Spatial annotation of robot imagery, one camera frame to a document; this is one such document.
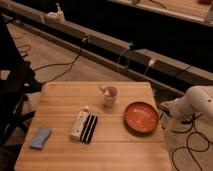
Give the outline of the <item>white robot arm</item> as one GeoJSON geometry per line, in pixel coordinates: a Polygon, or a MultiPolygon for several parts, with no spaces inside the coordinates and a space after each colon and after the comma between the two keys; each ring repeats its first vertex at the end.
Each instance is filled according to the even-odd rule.
{"type": "Polygon", "coordinates": [[[195,113],[213,119],[213,86],[192,86],[186,93],[171,101],[169,113],[176,120],[188,120],[195,113]]]}

